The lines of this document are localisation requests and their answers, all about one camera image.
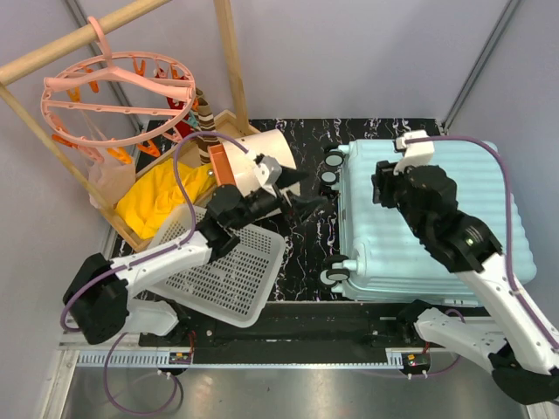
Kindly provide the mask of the pink toy washing machine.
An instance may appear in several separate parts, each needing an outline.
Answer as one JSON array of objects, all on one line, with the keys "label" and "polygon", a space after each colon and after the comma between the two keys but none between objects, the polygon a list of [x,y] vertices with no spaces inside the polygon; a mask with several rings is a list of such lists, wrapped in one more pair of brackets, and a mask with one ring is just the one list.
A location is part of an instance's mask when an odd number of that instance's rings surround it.
[{"label": "pink toy washing machine", "polygon": [[[256,166],[254,159],[256,158],[257,155],[260,154],[266,155],[266,154],[250,149],[239,141],[232,141],[231,143],[234,144],[234,146],[241,151],[245,160],[251,163],[252,174],[253,174],[253,169]],[[290,188],[279,189],[276,185],[274,185],[275,195],[276,196],[282,195],[286,199],[286,208],[282,212],[280,211],[279,212],[287,218],[292,218],[291,204],[289,201],[289,197],[291,195],[296,195],[292,190],[290,190]],[[224,227],[229,227],[229,228],[238,228],[242,225],[259,220],[260,218],[252,218],[248,214],[248,209],[245,204],[245,197],[249,195],[251,192],[245,194],[238,188],[238,186],[233,184],[225,184],[218,187],[214,192],[214,195],[212,196],[212,198],[207,204],[206,215],[204,216],[204,218],[210,219]]]}]

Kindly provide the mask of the light blue ribbed suitcase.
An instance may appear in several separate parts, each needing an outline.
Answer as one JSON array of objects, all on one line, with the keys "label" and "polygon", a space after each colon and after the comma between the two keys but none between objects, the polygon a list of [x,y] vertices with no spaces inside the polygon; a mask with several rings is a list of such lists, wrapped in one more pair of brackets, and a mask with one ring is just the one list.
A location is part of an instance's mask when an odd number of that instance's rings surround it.
[{"label": "light blue ribbed suitcase", "polygon": [[476,306],[458,271],[514,251],[527,284],[536,266],[528,238],[490,148],[421,144],[396,158],[387,140],[357,140],[327,151],[322,185],[338,200],[338,254],[321,283],[358,301]]}]

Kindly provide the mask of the aluminium rail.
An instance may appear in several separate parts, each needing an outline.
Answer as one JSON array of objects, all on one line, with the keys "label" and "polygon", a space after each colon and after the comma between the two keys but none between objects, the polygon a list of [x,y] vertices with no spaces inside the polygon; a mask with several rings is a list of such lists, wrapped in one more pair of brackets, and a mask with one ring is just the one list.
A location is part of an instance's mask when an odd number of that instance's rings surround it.
[{"label": "aluminium rail", "polygon": [[341,341],[359,347],[421,347],[431,343],[460,354],[521,352],[539,347],[541,338],[520,313],[505,310],[491,318],[486,330],[462,320],[454,309],[445,312],[417,302],[394,306],[391,318],[382,320],[377,311],[348,306],[336,312],[330,306],[318,311],[267,307],[254,323],[233,324],[198,312],[180,310],[171,314],[108,315],[99,320],[64,322],[67,333],[82,336],[90,346],[116,342],[126,334],[138,334],[146,347],[225,347],[233,341]]}]

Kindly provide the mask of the wooden clothes rack frame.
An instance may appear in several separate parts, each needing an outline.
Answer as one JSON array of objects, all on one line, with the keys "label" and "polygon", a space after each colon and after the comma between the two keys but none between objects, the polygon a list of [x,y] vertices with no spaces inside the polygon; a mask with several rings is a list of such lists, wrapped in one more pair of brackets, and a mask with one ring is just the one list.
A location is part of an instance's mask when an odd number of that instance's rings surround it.
[{"label": "wooden clothes rack frame", "polygon": [[[238,54],[238,41],[235,33],[231,3],[229,1],[216,1],[214,3],[217,24],[220,31],[224,58],[228,69],[228,78],[235,112],[223,111],[216,118],[218,125],[227,123],[236,134],[247,136],[256,134],[258,130],[248,121],[245,92],[242,80],[240,57]],[[97,31],[91,24],[86,24],[76,31],[70,32],[62,38],[56,39],[33,52],[15,59],[1,67],[1,99],[14,111],[22,122],[34,133],[45,147],[62,163],[75,180],[97,201],[100,213],[109,224],[135,251],[143,251],[148,247],[148,240],[141,240],[131,229],[124,224],[115,213],[114,208],[94,184],[90,183],[73,162],[59,149],[56,142],[31,116],[25,107],[8,90],[8,86],[23,77],[49,65],[50,63],[75,52],[79,48],[98,41]]]}]

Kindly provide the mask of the brown striped sock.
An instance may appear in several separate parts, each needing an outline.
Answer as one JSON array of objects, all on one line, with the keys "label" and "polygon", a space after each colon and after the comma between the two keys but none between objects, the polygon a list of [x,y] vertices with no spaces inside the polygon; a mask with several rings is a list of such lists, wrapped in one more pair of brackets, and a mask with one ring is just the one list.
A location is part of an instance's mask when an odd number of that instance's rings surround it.
[{"label": "brown striped sock", "polygon": [[[216,129],[215,119],[209,102],[204,96],[204,92],[196,89],[196,106],[192,107],[197,120],[197,130],[204,132],[214,132]],[[221,141],[216,136],[203,135],[196,138],[200,162],[202,164],[210,163],[209,148],[220,145]]]}]

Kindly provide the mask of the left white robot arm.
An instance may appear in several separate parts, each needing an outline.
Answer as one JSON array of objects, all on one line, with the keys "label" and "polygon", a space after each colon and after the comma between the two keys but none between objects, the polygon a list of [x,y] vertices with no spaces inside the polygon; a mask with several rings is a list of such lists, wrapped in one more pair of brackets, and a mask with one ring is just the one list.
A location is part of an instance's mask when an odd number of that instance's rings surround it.
[{"label": "left white robot arm", "polygon": [[136,295],[182,271],[225,258],[238,247],[242,229],[275,210],[293,223],[305,222],[327,201],[289,190],[305,177],[304,172],[283,168],[276,181],[264,180],[247,196],[234,185],[219,186],[204,217],[193,220],[179,237],[124,258],[107,260],[99,253],[88,257],[62,298],[60,325],[82,333],[91,345],[118,333],[141,332],[158,335],[171,346],[182,344],[189,325],[176,310],[165,301],[138,300]]}]

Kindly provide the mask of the pink round clip hanger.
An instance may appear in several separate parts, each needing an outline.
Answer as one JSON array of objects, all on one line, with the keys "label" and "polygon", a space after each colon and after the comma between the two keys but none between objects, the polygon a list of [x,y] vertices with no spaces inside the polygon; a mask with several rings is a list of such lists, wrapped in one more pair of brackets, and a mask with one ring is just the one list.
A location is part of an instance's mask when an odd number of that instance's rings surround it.
[{"label": "pink round clip hanger", "polygon": [[[127,147],[158,135],[178,141],[177,125],[196,102],[189,68],[160,53],[114,52],[100,21],[89,17],[87,22],[97,31],[99,54],[44,79],[40,109],[48,126],[64,142],[93,148]],[[94,125],[95,115],[159,120],[160,126],[151,134],[115,137]]]}]

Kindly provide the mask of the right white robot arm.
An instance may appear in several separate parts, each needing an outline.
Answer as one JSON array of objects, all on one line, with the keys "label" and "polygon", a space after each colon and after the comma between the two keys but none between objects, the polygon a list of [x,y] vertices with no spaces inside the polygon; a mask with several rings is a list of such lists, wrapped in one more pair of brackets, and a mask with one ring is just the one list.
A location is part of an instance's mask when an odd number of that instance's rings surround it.
[{"label": "right white robot arm", "polygon": [[492,338],[473,325],[415,300],[397,316],[407,346],[440,345],[486,370],[523,405],[558,402],[558,336],[513,274],[500,242],[480,219],[459,210],[457,184],[439,166],[407,168],[380,161],[371,177],[374,203],[396,209],[425,250],[479,299],[502,331]]}]

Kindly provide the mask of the yellow cloth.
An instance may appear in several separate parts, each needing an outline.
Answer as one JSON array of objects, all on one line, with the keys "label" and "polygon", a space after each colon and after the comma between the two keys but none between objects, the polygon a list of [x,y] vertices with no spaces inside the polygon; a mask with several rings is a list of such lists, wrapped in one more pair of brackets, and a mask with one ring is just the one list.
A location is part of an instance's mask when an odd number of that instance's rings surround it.
[{"label": "yellow cloth", "polygon": [[[191,168],[178,162],[183,188],[194,203],[216,185],[210,175],[210,163]],[[168,159],[149,170],[117,203],[116,212],[126,225],[142,240],[150,239],[185,198],[176,182],[174,161]]]}]

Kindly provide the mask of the black marble pattern mat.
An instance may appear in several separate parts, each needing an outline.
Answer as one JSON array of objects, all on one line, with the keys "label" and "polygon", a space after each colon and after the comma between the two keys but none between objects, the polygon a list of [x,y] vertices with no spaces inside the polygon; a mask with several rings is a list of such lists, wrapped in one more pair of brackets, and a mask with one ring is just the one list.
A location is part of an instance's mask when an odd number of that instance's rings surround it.
[{"label": "black marble pattern mat", "polygon": [[[309,173],[300,184],[300,194],[304,197],[319,192],[317,175],[325,170],[323,153],[330,145],[360,139],[395,139],[415,130],[424,130],[429,135],[441,133],[433,118],[252,119],[250,123],[260,132],[278,129],[283,133],[296,166]],[[269,301],[332,301],[340,298],[324,291],[317,283],[325,257],[339,252],[335,201],[321,207],[300,226],[286,222],[282,216],[269,217],[257,225],[279,233],[286,243]]]}]

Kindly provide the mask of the translucent plastic bag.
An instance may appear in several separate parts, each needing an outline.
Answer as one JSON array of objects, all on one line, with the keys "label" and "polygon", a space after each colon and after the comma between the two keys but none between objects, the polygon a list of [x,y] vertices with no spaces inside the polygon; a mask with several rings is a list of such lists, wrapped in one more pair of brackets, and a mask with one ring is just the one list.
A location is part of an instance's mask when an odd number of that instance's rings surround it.
[{"label": "translucent plastic bag", "polygon": [[96,148],[103,162],[95,162],[88,169],[88,180],[99,190],[111,206],[135,184],[135,166],[125,148]]}]

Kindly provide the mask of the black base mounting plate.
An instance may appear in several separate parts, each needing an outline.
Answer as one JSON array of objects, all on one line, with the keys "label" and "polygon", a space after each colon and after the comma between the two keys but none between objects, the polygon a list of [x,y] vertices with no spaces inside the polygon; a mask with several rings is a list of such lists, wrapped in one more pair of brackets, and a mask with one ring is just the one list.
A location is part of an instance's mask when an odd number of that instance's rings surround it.
[{"label": "black base mounting plate", "polygon": [[397,367],[391,352],[422,351],[425,343],[398,325],[403,304],[271,302],[249,327],[240,328],[183,309],[183,335],[150,333],[141,347],[177,353],[194,346],[196,367]]}]

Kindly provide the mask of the white perforated plastic basket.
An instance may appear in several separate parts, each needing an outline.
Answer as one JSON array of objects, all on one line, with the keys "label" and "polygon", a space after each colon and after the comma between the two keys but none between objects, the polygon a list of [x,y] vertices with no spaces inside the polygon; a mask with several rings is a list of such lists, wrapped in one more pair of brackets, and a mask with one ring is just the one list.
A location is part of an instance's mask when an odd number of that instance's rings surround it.
[{"label": "white perforated plastic basket", "polygon": [[180,271],[149,290],[230,325],[253,325],[278,276],[286,244],[280,234],[253,224],[236,235],[240,243],[225,257]]}]

